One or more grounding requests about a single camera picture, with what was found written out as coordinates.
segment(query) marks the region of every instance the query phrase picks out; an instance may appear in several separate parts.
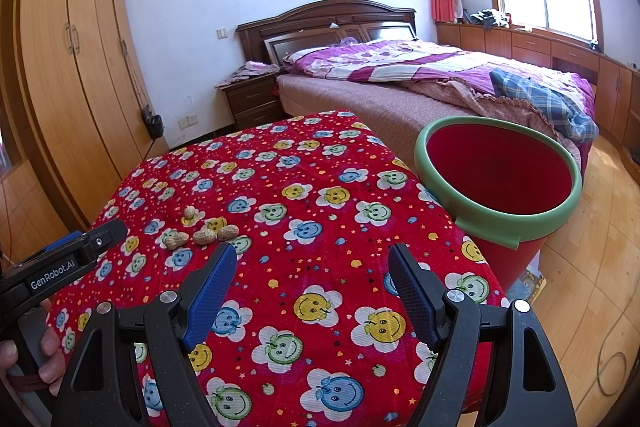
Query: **wardrobe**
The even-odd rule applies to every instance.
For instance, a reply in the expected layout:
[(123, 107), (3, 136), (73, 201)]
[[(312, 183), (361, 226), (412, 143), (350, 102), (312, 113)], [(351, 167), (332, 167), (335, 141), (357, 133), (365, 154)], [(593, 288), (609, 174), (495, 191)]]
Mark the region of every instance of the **wardrobe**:
[(167, 150), (141, 117), (150, 102), (124, 0), (14, 0), (12, 17), (12, 132), (66, 226), (85, 229), (133, 168)]

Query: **purple bedspread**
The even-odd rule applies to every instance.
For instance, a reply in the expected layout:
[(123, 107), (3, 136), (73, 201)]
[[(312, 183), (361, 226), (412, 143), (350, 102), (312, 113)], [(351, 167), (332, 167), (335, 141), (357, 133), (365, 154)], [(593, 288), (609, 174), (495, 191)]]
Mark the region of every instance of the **purple bedspread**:
[[(500, 68), (507, 73), (531, 78), (541, 86), (564, 94), (591, 118), (595, 113), (593, 90), (588, 81), (578, 74), (561, 73), (517, 60), (466, 52), (418, 39), (301, 50), (286, 57), (284, 67), (289, 73), (352, 82), (462, 79), (475, 92), (492, 96), (495, 96), (495, 92), (489, 73)], [(591, 143), (576, 144), (580, 151), (582, 173), (586, 169)]]

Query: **nightstand drawer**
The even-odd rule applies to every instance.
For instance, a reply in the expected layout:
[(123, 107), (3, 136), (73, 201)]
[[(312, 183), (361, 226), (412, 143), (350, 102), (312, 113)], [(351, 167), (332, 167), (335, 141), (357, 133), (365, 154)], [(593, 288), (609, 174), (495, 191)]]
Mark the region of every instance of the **nightstand drawer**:
[(276, 83), (275, 76), (268, 76), (260, 82), (228, 90), (226, 99), (229, 102), (231, 112), (238, 114), (252, 107), (275, 102), (278, 97), (273, 95), (273, 86)]
[(249, 129), (249, 127), (275, 122), (285, 117), (286, 115), (282, 107), (280, 107), (280, 100), (276, 98), (274, 102), (237, 113), (236, 125), (238, 126), (238, 130)]

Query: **red tablecloth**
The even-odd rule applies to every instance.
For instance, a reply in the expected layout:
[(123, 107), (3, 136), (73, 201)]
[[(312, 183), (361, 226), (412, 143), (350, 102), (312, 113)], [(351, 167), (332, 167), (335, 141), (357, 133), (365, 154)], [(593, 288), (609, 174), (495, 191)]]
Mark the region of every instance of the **red tablecloth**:
[[(188, 204), (193, 219), (183, 217)], [(349, 111), (265, 124), (148, 160), (96, 225), (115, 216), (129, 228), (126, 242), (54, 299), (50, 323), (64, 351), (99, 302), (146, 303), (177, 288), (215, 248), (189, 241), (172, 253), (162, 241), (168, 231), (237, 225), (236, 277), (206, 344), (191, 354), (225, 427), (407, 422), (434, 361), (388, 275), (393, 243), (408, 244), (448, 287), (506, 303), (473, 244)], [(146, 347), (136, 354), (152, 423), (167, 425)], [(468, 405), (481, 396), (488, 354), (483, 345)]]

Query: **blanket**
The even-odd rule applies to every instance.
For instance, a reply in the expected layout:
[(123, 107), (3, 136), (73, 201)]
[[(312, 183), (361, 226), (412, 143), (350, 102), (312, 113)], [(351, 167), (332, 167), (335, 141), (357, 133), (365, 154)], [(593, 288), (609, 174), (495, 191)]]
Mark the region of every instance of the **blanket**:
[[(509, 74), (530, 78), (539, 86), (568, 98), (585, 118), (593, 120), (595, 116), (593, 89), (578, 74), (562, 73), (485, 53), (466, 52), (419, 39), (300, 50), (285, 58), (284, 67), (290, 73), (332, 80), (403, 81), (401, 85), (406, 89), (441, 102), (470, 108), (484, 116), (528, 125), (531, 118), (538, 118), (535, 113), (540, 112), (527, 100), (514, 104), (510, 98), (497, 98), (490, 73), (499, 68)], [(544, 116), (542, 118), (542, 124), (536, 129), (558, 139), (561, 136), (559, 129)], [(591, 136), (582, 136), (580, 140), (575, 143), (584, 173), (592, 139)]]
[[(193, 205), (193, 217), (184, 209)], [(190, 360), (225, 427), (400, 425), (436, 355), (418, 342), (387, 269), (403, 242), (423, 269), (478, 303), (507, 306), (489, 265), (446, 211), (348, 110), (264, 124), (142, 163), (96, 225), (120, 217), (126, 241), (59, 292), (50, 324), (70, 356), (101, 301), (119, 308), (178, 289), (216, 244), (170, 251), (172, 230), (236, 225), (236, 276)], [(482, 344), (466, 405), (481, 397)], [(140, 386), (167, 425), (144, 344)]]

